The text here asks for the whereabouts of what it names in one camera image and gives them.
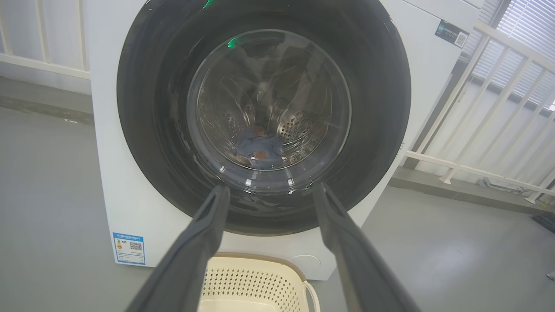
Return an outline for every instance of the laundry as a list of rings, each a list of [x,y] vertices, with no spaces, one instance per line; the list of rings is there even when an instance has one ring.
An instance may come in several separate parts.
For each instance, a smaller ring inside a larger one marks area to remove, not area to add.
[[[253,169],[272,170],[284,165],[283,142],[261,126],[250,126],[238,135],[237,154],[245,157]]]

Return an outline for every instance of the white railing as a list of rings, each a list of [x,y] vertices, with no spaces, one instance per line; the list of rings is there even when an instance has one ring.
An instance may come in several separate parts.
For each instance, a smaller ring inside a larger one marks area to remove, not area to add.
[[[2,21],[2,16],[0,14],[0,36],[2,36],[2,44],[4,46],[4,53],[0,53],[0,62],[15,64],[19,66],[31,67],[35,69],[41,69],[43,71],[49,71],[59,74],[64,74],[68,76],[74,76],[83,79],[90,79],[90,74],[87,65],[87,50],[85,49],[85,36],[83,27],[83,0],[76,0],[77,2],[77,25],[79,32],[79,51],[80,60],[82,67],[73,68],[67,67],[60,64],[52,63],[50,58],[50,53],[48,49],[48,38],[46,35],[46,27],[44,24],[44,7],[42,0],[35,0],[36,4],[36,18],[38,25],[38,34],[41,41],[41,52],[42,60],[26,58],[21,56],[16,56],[13,54],[12,46],[9,40],[9,34],[5,28],[5,24]]]
[[[521,42],[508,37],[506,34],[494,28],[491,28],[484,23],[478,22],[475,25],[475,28],[483,34],[480,45],[476,49],[476,52],[470,60],[468,67],[465,69],[461,79],[455,85],[453,92],[450,94],[445,106],[440,111],[431,129],[426,133],[424,140],[417,147],[415,152],[408,151],[406,153],[406,156],[447,167],[447,172],[442,177],[440,177],[440,180],[447,184],[451,184],[451,179],[453,178],[453,176],[457,172],[462,171],[532,190],[534,191],[533,194],[527,198],[527,200],[532,203],[541,194],[549,194],[555,196],[555,190],[553,188],[547,188],[551,181],[555,179],[555,170],[552,170],[552,167],[555,167],[555,158],[553,158],[553,160],[551,161],[552,163],[545,164],[546,166],[551,166],[545,170],[552,171],[540,183],[534,182],[537,181],[537,178],[529,178],[529,174],[525,174],[533,171],[538,171],[538,160],[545,158],[548,153],[550,153],[554,148],[555,139],[550,139],[549,137],[547,137],[547,134],[553,124],[552,121],[555,119],[555,112],[548,112],[549,115],[547,117],[547,123],[545,124],[545,126],[543,126],[541,130],[537,130],[531,138],[527,138],[524,135],[524,133],[527,133],[529,130],[533,130],[533,126],[538,123],[538,120],[536,118],[545,118],[544,116],[538,117],[538,115],[542,110],[545,110],[544,106],[548,103],[548,101],[553,101],[553,97],[555,97],[555,88],[553,88],[552,94],[546,97],[543,103],[540,103],[535,108],[532,113],[532,117],[520,126],[520,129],[516,132],[516,134],[513,134],[509,138],[509,134],[507,133],[507,130],[511,129],[511,126],[513,126],[513,128],[515,127],[515,117],[522,113],[522,109],[528,102],[534,90],[537,88],[541,79],[548,72],[555,73],[555,64],[553,64],[542,55],[538,54],[536,51],[532,50],[530,47],[525,46]],[[424,148],[428,145],[428,143],[430,143],[430,140],[433,140],[432,137],[434,133],[436,133],[436,130],[438,130],[442,121],[445,120],[447,113],[450,111],[452,106],[457,105],[457,103],[461,101],[461,97],[464,96],[465,88],[468,86],[469,83],[471,83],[468,78],[473,72],[474,67],[478,63],[482,52],[486,49],[486,46],[488,45],[490,40],[494,40],[504,45],[504,50],[501,56],[498,58],[497,63],[493,66],[493,69],[489,73],[488,77],[480,86],[480,89],[477,91],[477,94],[473,98],[472,102],[466,108],[466,111],[461,116],[457,116],[458,123],[455,126],[454,130],[451,132],[446,143],[443,145],[443,152],[436,153],[436,155],[434,156],[425,154]],[[475,128],[472,127],[471,129],[469,129],[467,126],[469,124],[469,119],[472,118],[473,113],[476,111],[477,105],[481,102],[484,92],[493,79],[496,71],[500,68],[501,63],[509,50],[513,50],[524,56],[521,63],[513,73],[510,81],[501,90],[497,99],[492,103],[487,113],[483,116],[483,119],[480,121],[480,123]],[[513,92],[515,86],[532,63],[535,63],[536,65],[542,67],[542,72],[540,73],[539,77],[532,84],[528,93],[518,103],[516,109],[513,111],[511,116],[508,117],[507,120],[505,120],[503,125],[497,127],[496,129],[492,129],[492,123],[494,122],[494,120],[498,120],[497,118],[502,106],[505,104],[505,102]],[[491,134],[491,131],[497,131],[497,133],[490,144],[484,149],[483,140],[486,134]],[[453,144],[460,142],[460,140],[457,140],[457,142],[455,141],[456,138],[459,138],[462,133],[472,134],[470,135],[470,138],[465,143],[463,143],[464,145],[462,149],[455,155],[454,158],[451,157],[449,160],[445,159],[446,157],[444,157],[444,155],[453,151],[451,149],[453,147]],[[546,138],[548,143],[541,145],[542,142],[546,140]],[[501,155],[501,158],[494,165],[490,165],[489,167],[485,168],[484,160],[490,155],[491,151],[499,145],[502,139],[504,139],[505,142],[507,141],[507,139],[509,140],[509,143],[504,149],[505,153]],[[469,155],[471,154],[473,155],[473,160],[469,159]],[[506,168],[503,169],[501,168],[501,164],[506,160],[510,163],[510,165],[505,166]],[[539,172],[538,174],[545,175],[545,170]]]

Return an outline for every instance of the washing machine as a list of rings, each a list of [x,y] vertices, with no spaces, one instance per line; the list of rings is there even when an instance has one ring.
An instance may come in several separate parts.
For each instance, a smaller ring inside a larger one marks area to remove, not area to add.
[[[221,251],[336,264],[311,186],[358,226],[446,84],[480,0],[95,0],[86,7],[114,260],[156,266],[215,185]]]

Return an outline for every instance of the window blinds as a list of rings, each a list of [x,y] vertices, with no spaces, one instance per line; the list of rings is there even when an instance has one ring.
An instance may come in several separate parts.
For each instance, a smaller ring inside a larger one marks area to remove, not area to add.
[[[555,63],[555,1],[512,0],[497,29],[528,45]],[[490,41],[474,68],[473,75],[486,79],[503,49],[502,44]],[[493,76],[492,83],[505,87],[522,60],[523,57],[520,54],[512,50],[509,51],[502,61],[501,67]],[[541,71],[541,66],[532,63],[518,82],[513,93],[521,97],[525,96]],[[548,72],[529,100],[540,104],[547,100],[553,88],[555,88],[555,75]],[[549,100],[546,108],[555,110],[551,103],[553,99]]]

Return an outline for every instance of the laundry basket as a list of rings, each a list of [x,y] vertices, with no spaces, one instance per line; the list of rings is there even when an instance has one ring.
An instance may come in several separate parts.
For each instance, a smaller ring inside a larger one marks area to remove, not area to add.
[[[198,312],[308,312],[306,289],[320,312],[314,288],[287,261],[219,253],[208,261]]]

